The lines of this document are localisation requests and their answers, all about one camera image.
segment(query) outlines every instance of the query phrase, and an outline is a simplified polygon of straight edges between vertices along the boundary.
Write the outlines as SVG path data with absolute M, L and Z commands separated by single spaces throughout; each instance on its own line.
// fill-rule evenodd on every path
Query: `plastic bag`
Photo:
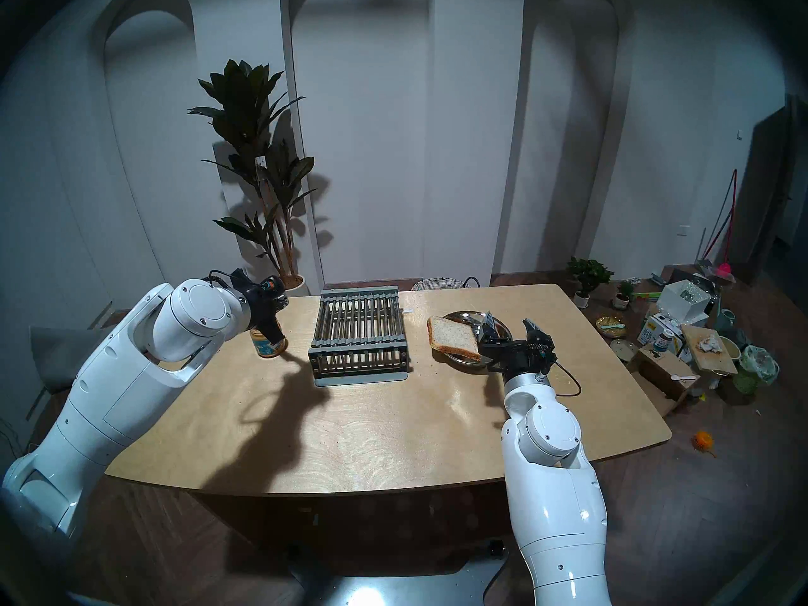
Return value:
M 756 348 L 754 345 L 743 350 L 739 360 L 741 367 L 746 371 L 757 375 L 763 382 L 770 385 L 777 379 L 780 373 L 780 366 L 763 348 Z

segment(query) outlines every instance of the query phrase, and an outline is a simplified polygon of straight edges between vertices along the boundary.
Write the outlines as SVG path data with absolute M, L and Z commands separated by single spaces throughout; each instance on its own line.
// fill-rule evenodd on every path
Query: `tin can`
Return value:
M 255 351 L 261 358 L 275 358 L 277 355 L 285 352 L 289 345 L 289 341 L 287 341 L 285 336 L 280 342 L 270 342 L 269 339 L 264 336 L 264 333 L 254 328 L 250 330 L 250 337 L 253 339 Z
M 654 349 L 657 352 L 666 352 L 668 346 L 673 342 L 673 331 L 665 328 L 654 341 Z

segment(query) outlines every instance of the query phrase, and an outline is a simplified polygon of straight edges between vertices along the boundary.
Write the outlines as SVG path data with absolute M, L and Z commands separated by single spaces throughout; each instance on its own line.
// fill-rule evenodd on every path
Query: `dish rack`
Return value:
M 309 362 L 317 386 L 407 379 L 398 286 L 320 293 Z

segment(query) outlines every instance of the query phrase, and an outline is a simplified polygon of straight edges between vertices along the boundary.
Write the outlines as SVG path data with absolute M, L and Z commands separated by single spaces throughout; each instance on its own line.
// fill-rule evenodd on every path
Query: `white box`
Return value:
M 677 323 L 671 321 L 661 313 L 645 317 L 645 323 L 642 325 L 637 341 L 641 345 L 654 342 L 666 328 L 673 332 L 673 341 L 668 345 L 668 351 L 673 352 L 674 355 L 679 354 L 679 358 L 681 358 L 683 362 L 689 363 L 692 356 L 684 340 L 684 335 L 682 335 L 682 330 L 680 330 Z
M 682 297 L 682 291 L 690 293 L 693 301 Z M 698 288 L 689 280 L 681 280 L 668 284 L 662 289 L 662 295 L 657 300 L 659 312 L 672 318 L 676 323 L 693 323 L 704 313 L 710 295 Z

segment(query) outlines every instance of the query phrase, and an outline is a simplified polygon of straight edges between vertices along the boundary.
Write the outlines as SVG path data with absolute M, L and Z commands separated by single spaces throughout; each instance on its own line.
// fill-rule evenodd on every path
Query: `cutting board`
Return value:
M 688 343 L 693 359 L 696 361 L 696 365 L 701 371 L 712 371 L 722 375 L 738 372 L 730 355 L 726 353 L 726 350 L 722 350 L 721 352 L 703 352 L 698 348 L 699 342 L 707 339 L 710 335 L 715 336 L 717 341 L 721 342 L 715 330 L 686 325 L 680 326 L 680 328 L 682 329 L 684 340 Z

